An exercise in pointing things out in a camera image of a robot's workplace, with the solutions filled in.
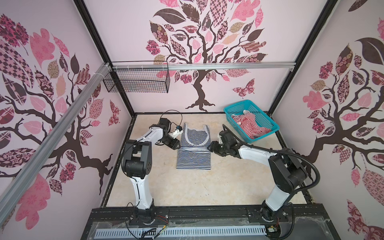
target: wallpaper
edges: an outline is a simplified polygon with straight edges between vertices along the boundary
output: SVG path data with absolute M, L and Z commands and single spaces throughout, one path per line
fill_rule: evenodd
M 340 3 L 274 115 L 288 145 L 319 168 L 310 192 L 341 239 L 384 239 L 383 9 Z
M 102 17 L 105 14 L 102 1 L 89 1 L 87 6 L 111 58 L 149 60 L 130 63 L 140 65 L 163 64 L 163 61 L 168 64 L 294 61 L 324 2 L 296 1 L 307 10 L 299 13 L 300 9 L 293 8 L 294 3 L 280 5 L 263 0 L 160 0 L 151 5 L 115 0 L 107 11 L 116 13 L 108 19 Z M 142 9 L 140 15 L 134 12 L 136 9 Z M 284 22 L 287 19 L 295 25 L 295 34 L 287 32 Z M 117 30 L 124 24 L 129 26 L 126 31 Z M 225 106 L 243 99 L 253 100 L 261 109 L 268 110 L 288 71 L 170 71 L 169 93 L 127 95 L 136 112 L 223 111 Z M 160 71 L 153 80 L 165 74 L 166 71 Z
M 102 64 L 73 3 L 50 2 L 71 17 L 65 25 L 64 18 L 47 13 L 47 3 L 33 4 L 43 21 L 27 16 L 29 2 L 2 8 L 1 192 Z M 3 223 L 0 239 L 80 238 L 90 210 L 103 197 L 129 121 L 119 94 L 99 84 Z

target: black wire basket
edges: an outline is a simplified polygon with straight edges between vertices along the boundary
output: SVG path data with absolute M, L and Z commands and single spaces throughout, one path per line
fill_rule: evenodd
M 105 76 L 104 84 L 108 92 L 168 93 L 169 70 L 166 61 L 125 61 L 127 63 Z

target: silver metal beam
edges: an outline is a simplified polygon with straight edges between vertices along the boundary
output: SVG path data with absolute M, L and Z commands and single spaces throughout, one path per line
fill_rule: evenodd
M 294 68 L 295 62 L 168 64 L 170 71 L 205 69 Z M 165 68 L 166 65 L 115 65 L 114 69 Z
M 87 99 L 92 95 L 97 85 L 109 73 L 108 66 L 107 63 L 103 63 L 103 65 L 99 67 L 96 74 L 92 76 L 80 95 L 77 96 L 73 104 L 68 108 L 68 111 L 66 111 L 60 118 L 51 133 L 48 134 L 42 144 L 37 148 L 35 154 L 32 155 L 31 159 L 23 166 L 20 173 L 2 194 L 0 197 L 1 224 L 6 220 L 14 206 L 31 185 L 32 181 L 41 170 L 41 167 L 63 138 L 64 133 L 68 130 L 80 110 L 84 107 Z

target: butterfly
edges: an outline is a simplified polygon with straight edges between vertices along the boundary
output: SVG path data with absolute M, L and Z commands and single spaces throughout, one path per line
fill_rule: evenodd
M 254 84 L 255 84 L 255 79 L 252 79 L 251 81 L 249 81 L 247 83 L 245 88 L 234 88 L 232 90 L 234 90 L 236 93 L 238 93 L 240 97 L 244 98 L 244 96 L 247 93 L 253 93 L 254 94 L 254 92 L 253 92 L 255 90 L 255 88 L 253 87 Z
M 121 110 L 119 110 L 118 107 L 115 107 L 115 104 L 110 100 L 109 101 L 109 104 L 111 105 L 111 110 L 112 110 L 112 116 L 111 118 L 109 119 L 108 121 L 108 126 L 112 125 L 112 124 L 117 124 L 119 123 L 119 113 Z

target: laundry basket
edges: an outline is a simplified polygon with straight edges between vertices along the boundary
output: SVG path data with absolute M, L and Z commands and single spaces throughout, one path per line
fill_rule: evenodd
M 264 134 L 260 137 L 257 137 L 255 139 L 251 139 L 248 137 L 248 135 L 240 128 L 240 126 L 232 119 L 231 115 L 242 115 L 243 110 L 248 110 L 251 113 L 255 114 L 256 116 L 256 123 L 260 127 L 266 127 L 271 129 L 271 131 L 267 134 Z M 256 104 L 254 104 L 251 100 L 244 100 L 232 105 L 229 105 L 228 107 L 224 108 L 224 112 L 227 116 L 227 121 L 232 125 L 232 127 L 241 135 L 241 137 L 246 141 L 247 143 L 252 143 L 256 140 L 259 140 L 263 137 L 266 137 L 268 135 L 271 135 L 272 133 L 276 132 L 280 129 L 279 125 L 277 125 L 270 117 L 268 117 Z

